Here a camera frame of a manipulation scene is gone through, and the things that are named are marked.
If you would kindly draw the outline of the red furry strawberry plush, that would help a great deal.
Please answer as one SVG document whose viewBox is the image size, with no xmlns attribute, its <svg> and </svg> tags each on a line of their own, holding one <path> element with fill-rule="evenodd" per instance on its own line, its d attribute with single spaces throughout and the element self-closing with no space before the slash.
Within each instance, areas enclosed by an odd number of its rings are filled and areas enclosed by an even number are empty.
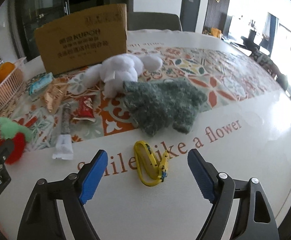
<svg viewBox="0 0 291 240">
<path fill-rule="evenodd" d="M 14 149 L 5 162 L 13 165 L 20 160 L 26 144 L 32 140 L 32 131 L 9 118 L 0 117 L 0 146 L 7 140 L 13 142 Z"/>
</svg>

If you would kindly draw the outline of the red snack packet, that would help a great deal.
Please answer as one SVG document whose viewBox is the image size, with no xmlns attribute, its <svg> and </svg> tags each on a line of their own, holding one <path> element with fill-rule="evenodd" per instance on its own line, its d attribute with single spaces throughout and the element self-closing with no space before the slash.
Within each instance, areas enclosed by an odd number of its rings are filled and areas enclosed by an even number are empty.
<svg viewBox="0 0 291 240">
<path fill-rule="evenodd" d="M 80 98 L 77 114 L 74 115 L 73 120 L 96 121 L 93 113 L 92 96 L 83 96 Z"/>
</svg>

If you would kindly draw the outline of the green knitted plush toy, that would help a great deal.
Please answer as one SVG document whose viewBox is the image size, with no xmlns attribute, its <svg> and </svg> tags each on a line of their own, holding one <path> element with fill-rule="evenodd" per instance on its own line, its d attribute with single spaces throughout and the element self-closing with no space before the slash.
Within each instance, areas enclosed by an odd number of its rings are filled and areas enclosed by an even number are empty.
<svg viewBox="0 0 291 240">
<path fill-rule="evenodd" d="M 188 134 L 207 95 L 185 78 L 123 83 L 124 104 L 149 137 L 164 128 Z"/>
</svg>

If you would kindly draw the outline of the blue tissue pack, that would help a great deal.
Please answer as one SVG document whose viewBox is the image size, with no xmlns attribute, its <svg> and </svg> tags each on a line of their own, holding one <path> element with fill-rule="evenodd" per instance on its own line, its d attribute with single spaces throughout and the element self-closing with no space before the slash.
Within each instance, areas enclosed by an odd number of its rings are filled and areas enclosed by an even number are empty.
<svg viewBox="0 0 291 240">
<path fill-rule="evenodd" d="M 31 84 L 29 88 L 29 95 L 32 96 L 34 94 L 37 94 L 39 91 L 47 87 L 52 81 L 54 77 L 52 73 L 48 73 L 41 78 L 39 78 L 37 81 Z"/>
</svg>

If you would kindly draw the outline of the white plush bunny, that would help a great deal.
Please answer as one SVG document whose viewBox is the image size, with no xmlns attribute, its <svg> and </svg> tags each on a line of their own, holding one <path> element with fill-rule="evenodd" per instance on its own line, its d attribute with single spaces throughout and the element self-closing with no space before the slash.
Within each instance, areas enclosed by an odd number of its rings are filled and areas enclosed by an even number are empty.
<svg viewBox="0 0 291 240">
<path fill-rule="evenodd" d="M 118 93 L 123 93 L 125 81 L 136 82 L 145 70 L 156 72 L 162 65 L 162 59 L 156 55 L 120 54 L 88 68 L 82 78 L 82 84 L 86 88 L 92 88 L 102 81 L 105 97 L 114 98 Z"/>
</svg>

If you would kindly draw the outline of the white plastic fruit basket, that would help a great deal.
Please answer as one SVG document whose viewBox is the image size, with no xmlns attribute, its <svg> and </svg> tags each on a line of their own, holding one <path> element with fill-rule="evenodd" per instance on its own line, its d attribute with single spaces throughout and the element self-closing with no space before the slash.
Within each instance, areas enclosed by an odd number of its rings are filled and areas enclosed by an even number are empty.
<svg viewBox="0 0 291 240">
<path fill-rule="evenodd" d="M 18 92 L 24 83 L 23 68 L 26 57 L 18 59 L 14 65 L 15 69 L 0 83 L 0 111 Z"/>
</svg>

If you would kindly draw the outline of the patterned tablecloth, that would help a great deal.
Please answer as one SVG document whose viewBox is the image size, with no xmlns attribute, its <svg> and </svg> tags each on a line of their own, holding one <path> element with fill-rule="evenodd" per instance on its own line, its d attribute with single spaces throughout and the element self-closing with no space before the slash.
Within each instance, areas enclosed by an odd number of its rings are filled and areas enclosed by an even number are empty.
<svg viewBox="0 0 291 240">
<path fill-rule="evenodd" d="M 22 85 L 0 112 L 31 132 L 0 183 L 9 239 L 291 239 L 291 100 L 252 58 L 190 36 L 132 31 L 129 55 L 162 67 L 120 94 L 95 67 L 61 74 L 54 114 Z"/>
</svg>

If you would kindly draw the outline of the gold foil snack packet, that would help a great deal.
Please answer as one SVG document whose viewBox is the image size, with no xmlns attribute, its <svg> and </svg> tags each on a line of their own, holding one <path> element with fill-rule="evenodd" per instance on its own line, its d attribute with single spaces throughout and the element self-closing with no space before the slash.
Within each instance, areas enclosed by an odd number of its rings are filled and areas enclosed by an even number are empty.
<svg viewBox="0 0 291 240">
<path fill-rule="evenodd" d="M 66 95 L 68 83 L 54 79 L 45 89 L 41 101 L 50 114 L 55 114 Z"/>
</svg>

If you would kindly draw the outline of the orange fruit back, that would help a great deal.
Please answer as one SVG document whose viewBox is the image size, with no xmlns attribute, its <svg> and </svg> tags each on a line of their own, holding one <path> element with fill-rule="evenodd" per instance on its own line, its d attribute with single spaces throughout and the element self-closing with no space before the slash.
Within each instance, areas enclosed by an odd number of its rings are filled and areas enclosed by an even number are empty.
<svg viewBox="0 0 291 240">
<path fill-rule="evenodd" d="M 11 62 L 5 62 L 0 65 L 0 83 L 15 69 L 15 65 Z"/>
</svg>

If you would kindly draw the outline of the brown cardboard box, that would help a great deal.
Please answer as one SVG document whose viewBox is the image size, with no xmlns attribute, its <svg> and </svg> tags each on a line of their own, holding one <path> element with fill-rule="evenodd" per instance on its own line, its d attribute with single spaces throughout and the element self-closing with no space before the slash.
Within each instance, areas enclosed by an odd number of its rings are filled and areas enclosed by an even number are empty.
<svg viewBox="0 0 291 240">
<path fill-rule="evenodd" d="M 92 7 L 49 22 L 34 32 L 46 72 L 59 75 L 127 51 L 126 4 Z"/>
</svg>

